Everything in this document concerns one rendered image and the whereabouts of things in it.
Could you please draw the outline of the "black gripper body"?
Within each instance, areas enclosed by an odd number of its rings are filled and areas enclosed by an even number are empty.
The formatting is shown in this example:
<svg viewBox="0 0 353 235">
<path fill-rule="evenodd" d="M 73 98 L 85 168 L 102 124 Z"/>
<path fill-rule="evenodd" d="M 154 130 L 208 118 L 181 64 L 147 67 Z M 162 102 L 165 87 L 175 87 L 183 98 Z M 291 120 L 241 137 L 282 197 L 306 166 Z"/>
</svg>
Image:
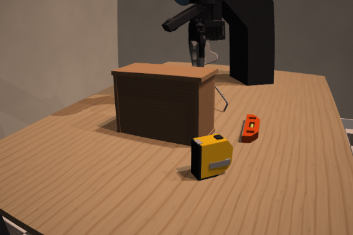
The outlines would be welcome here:
<svg viewBox="0 0 353 235">
<path fill-rule="evenodd" d="M 218 39 L 225 39 L 225 21 L 222 21 L 222 2 L 216 0 L 189 0 L 189 4 L 197 3 L 201 4 L 204 12 L 189 22 L 188 33 L 192 41 L 197 42 L 198 28 L 203 32 L 206 40 L 218 41 Z"/>
</svg>

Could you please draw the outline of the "brown wooden cabinet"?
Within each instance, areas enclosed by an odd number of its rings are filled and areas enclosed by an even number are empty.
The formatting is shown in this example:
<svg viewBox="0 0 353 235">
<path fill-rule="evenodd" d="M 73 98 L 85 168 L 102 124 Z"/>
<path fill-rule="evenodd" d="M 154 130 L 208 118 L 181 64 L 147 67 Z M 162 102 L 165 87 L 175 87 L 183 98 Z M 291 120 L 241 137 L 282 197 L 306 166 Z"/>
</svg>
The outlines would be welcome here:
<svg viewBox="0 0 353 235">
<path fill-rule="evenodd" d="M 217 68 L 133 63 L 111 71 L 117 132 L 191 146 L 215 132 Z"/>
</svg>

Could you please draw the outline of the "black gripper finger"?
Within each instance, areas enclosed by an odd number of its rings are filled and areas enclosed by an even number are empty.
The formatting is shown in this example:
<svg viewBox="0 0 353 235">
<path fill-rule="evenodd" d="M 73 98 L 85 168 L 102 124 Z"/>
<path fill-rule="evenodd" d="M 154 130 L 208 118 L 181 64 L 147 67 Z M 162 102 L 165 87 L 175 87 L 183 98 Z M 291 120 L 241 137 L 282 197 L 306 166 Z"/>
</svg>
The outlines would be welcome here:
<svg viewBox="0 0 353 235">
<path fill-rule="evenodd" d="M 196 59 L 197 59 L 197 54 L 196 54 L 196 41 L 192 41 L 192 39 L 188 35 L 188 43 L 189 43 L 189 49 L 190 49 L 190 56 L 192 60 L 192 66 L 197 66 L 196 64 Z"/>
<path fill-rule="evenodd" d="M 210 50 L 210 45 L 206 42 L 206 37 L 203 35 L 203 32 L 200 28 L 198 28 L 198 38 L 197 38 L 197 45 L 196 45 L 196 52 L 197 52 L 197 67 L 203 67 L 206 64 L 210 64 L 215 62 L 218 59 L 216 53 Z"/>
</svg>

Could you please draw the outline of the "yellow tape measure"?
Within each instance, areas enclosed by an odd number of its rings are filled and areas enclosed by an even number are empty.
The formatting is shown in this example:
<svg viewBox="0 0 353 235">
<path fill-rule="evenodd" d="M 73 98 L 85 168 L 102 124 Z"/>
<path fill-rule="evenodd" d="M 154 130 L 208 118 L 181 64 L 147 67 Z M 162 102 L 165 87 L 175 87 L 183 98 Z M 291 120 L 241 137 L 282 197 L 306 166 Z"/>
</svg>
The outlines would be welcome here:
<svg viewBox="0 0 353 235">
<path fill-rule="evenodd" d="M 220 134 L 191 139 L 191 173 L 199 180 L 217 177 L 232 163 L 233 146 Z"/>
</svg>

